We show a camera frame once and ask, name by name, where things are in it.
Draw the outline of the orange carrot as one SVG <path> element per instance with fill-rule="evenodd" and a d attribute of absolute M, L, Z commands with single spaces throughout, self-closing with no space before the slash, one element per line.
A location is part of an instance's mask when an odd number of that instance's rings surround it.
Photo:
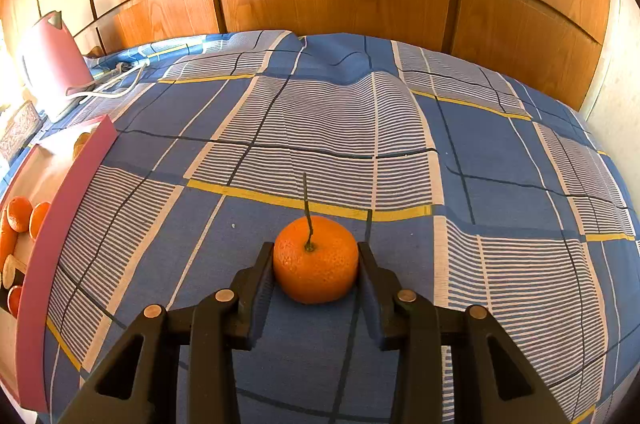
<path fill-rule="evenodd" d="M 11 227 L 6 210 L 3 210 L 0 229 L 0 271 L 3 270 L 6 259 L 14 253 L 16 241 L 17 232 Z"/>

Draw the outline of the dark cut vegetable piece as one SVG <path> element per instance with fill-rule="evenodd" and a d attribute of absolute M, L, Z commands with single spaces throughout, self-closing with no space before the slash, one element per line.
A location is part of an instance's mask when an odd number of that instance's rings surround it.
<path fill-rule="evenodd" d="M 17 285 L 22 285 L 26 277 L 27 265 L 13 254 L 8 254 L 3 259 L 1 280 L 2 287 L 11 290 Z"/>

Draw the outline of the small red fruit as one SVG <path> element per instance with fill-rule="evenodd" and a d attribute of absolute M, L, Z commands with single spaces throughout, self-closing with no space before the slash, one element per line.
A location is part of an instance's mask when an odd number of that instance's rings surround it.
<path fill-rule="evenodd" d="M 13 285 L 13 287 L 9 289 L 9 293 L 8 293 L 9 313 L 14 318 L 18 316 L 18 312 L 20 311 L 22 291 L 23 291 L 23 287 L 21 285 Z"/>

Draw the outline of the blue checkered tablecloth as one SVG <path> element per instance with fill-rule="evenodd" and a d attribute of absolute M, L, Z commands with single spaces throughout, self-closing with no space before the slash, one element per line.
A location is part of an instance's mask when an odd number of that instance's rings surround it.
<path fill-rule="evenodd" d="M 434 304 L 487 307 L 571 421 L 613 421 L 639 372 L 639 207 L 572 108 L 356 34 L 193 36 L 90 69 L 121 62 L 118 97 L 43 129 L 108 115 L 116 139 L 56 263 L 39 422 L 146 305 L 226 287 L 306 212 Z"/>

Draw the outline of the patterned tissue box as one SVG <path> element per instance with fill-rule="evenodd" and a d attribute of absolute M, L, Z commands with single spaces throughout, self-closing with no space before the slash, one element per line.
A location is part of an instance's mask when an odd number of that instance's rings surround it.
<path fill-rule="evenodd" d="M 42 119 L 30 100 L 25 100 L 1 121 L 1 160 L 11 164 L 40 130 Z"/>

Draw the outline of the pink electric kettle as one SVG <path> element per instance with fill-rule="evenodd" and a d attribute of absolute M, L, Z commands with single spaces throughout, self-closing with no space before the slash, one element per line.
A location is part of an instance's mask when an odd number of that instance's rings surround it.
<path fill-rule="evenodd" d="M 76 94 L 94 82 L 60 10 L 51 10 L 27 29 L 17 65 L 37 108 L 52 122 L 65 117 L 80 100 Z"/>

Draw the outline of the pink-rimmed tray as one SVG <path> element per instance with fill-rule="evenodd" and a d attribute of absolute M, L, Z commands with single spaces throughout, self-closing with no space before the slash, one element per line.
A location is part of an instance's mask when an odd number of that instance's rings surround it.
<path fill-rule="evenodd" d="M 73 159 L 74 143 L 83 132 L 91 137 Z M 1 199 L 2 204 L 14 197 L 50 203 L 38 239 L 21 235 L 16 241 L 15 255 L 27 265 L 18 316 L 1 311 L 1 382 L 28 410 L 48 410 L 44 328 L 55 268 L 79 204 L 116 136 L 111 119 L 102 115 L 43 138 L 29 150 Z"/>

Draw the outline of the green-brown kiwi fruit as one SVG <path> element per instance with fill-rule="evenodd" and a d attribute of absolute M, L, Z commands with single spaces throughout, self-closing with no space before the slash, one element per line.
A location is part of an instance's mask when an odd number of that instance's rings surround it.
<path fill-rule="evenodd" d="M 74 143 L 73 159 L 76 159 L 78 155 L 81 154 L 82 149 L 84 149 L 85 144 L 87 144 L 87 141 L 90 139 L 90 137 L 91 137 L 90 132 L 83 132 L 78 136 L 78 138 Z"/>

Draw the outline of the orange tangerine with stem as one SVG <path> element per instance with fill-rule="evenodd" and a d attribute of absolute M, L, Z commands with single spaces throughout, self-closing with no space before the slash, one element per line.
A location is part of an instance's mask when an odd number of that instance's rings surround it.
<path fill-rule="evenodd" d="M 304 216 L 286 225 L 274 241 L 274 275 L 281 290 L 297 303 L 336 302 L 347 295 L 356 281 L 357 241 L 333 219 L 311 214 L 306 173 L 303 210 Z"/>

